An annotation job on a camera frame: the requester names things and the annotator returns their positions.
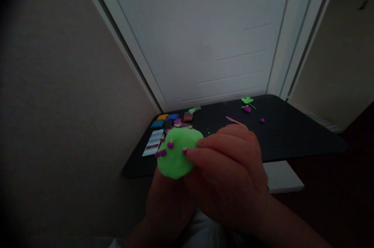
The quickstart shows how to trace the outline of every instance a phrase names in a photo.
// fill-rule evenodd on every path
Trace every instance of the table surface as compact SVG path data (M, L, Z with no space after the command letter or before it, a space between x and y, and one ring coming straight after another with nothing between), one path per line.
M263 162L288 160L291 158L321 155L327 153L342 153L348 148L345 141L318 124L296 108L274 95L253 97L251 113L241 109L244 105L241 99L205 105L193 114L189 122L194 129L199 130L204 137L214 134L220 128L233 124L226 117L230 117L248 126L258 138L262 151ZM183 117L187 110L169 112ZM157 159L153 156L142 157L145 146L152 131L147 130L133 150L130 158L122 169L127 178L152 176Z

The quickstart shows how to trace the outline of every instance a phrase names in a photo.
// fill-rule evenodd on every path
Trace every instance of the white door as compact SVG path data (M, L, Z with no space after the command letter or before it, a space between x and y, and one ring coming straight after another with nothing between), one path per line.
M264 94L286 0L118 0L170 110Z

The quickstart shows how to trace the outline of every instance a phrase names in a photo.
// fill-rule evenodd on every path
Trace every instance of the green leaf shape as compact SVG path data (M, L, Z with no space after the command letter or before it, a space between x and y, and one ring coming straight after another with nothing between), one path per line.
M247 98L242 98L242 101L243 101L245 104L249 104L249 103L253 102L253 99L250 98L250 97L247 97Z

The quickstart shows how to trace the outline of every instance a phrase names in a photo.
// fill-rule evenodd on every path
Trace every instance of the finger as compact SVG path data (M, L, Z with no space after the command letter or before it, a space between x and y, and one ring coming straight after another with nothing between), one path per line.
M159 168L156 167L151 187L157 188L157 191L159 192L165 192L175 187L179 183L180 183L179 180L174 180L174 179L164 176L159 171Z
M246 125L230 124L230 125L226 125L226 127L234 127L237 129L248 130L248 127Z
M258 143L256 135L252 132L247 130L242 130L241 128L233 128L233 127L224 127L217 131L219 134L227 134L231 136L238 137L240 139L246 140L250 143Z
M183 182L199 205L217 202L212 185L207 182L199 168L195 167L189 174L184 176Z
M198 147L209 148L230 157L245 167L257 189L266 187L267 176L259 147L227 134L213 134L199 140Z
M235 186L238 177L240 179L244 179L245 176L249 177L244 166L215 150L188 149L186 156L193 164L225 188Z

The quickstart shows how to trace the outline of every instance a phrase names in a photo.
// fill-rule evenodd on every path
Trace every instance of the green play dough ball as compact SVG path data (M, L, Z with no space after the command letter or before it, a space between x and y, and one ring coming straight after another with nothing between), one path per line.
M196 148L198 140L204 138L200 131L183 127L169 130L165 141L161 143L159 151L165 150L166 156L157 158L159 171L166 177L179 179L187 175L194 164L183 154L184 148ZM172 140L174 146L168 148L168 142Z

